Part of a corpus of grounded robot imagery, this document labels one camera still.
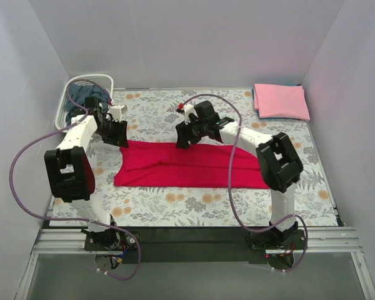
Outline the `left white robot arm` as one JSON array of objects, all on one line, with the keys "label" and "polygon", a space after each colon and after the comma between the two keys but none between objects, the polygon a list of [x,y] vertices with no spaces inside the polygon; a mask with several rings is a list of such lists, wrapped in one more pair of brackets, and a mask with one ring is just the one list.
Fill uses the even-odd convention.
[{"label": "left white robot arm", "polygon": [[118,230],[108,228],[115,225],[115,221],[94,195],[96,181],[88,149],[94,134],[98,134],[105,144],[128,147],[128,123],[121,119],[126,110],[125,105],[120,105],[104,111],[99,98],[87,97],[84,108],[71,113],[73,127],[60,145],[44,154],[52,195],[76,209],[79,216],[87,220],[83,233],[108,250],[119,246],[121,236]]}]

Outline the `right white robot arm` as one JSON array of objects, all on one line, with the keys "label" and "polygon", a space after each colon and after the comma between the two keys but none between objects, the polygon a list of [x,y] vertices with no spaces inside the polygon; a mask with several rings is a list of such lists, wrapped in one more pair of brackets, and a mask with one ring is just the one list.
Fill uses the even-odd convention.
[{"label": "right white robot arm", "polygon": [[264,134],[242,125],[230,117],[219,117],[209,101],[193,106],[188,102],[177,107],[184,121],[176,126],[177,144],[187,149],[209,137],[232,151],[242,149],[259,163],[261,176],[271,191],[272,214],[269,226],[249,228],[254,249],[284,249],[293,252],[304,244],[305,235],[298,228],[295,215],[295,192],[303,164],[287,134]]}]

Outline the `red t shirt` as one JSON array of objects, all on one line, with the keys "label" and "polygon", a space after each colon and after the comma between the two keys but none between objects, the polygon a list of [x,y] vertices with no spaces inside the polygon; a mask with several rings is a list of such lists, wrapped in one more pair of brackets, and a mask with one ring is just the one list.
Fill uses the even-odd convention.
[{"label": "red t shirt", "polygon": [[179,149],[172,142],[130,141],[121,148],[118,187],[227,188],[231,146],[196,144]]}]

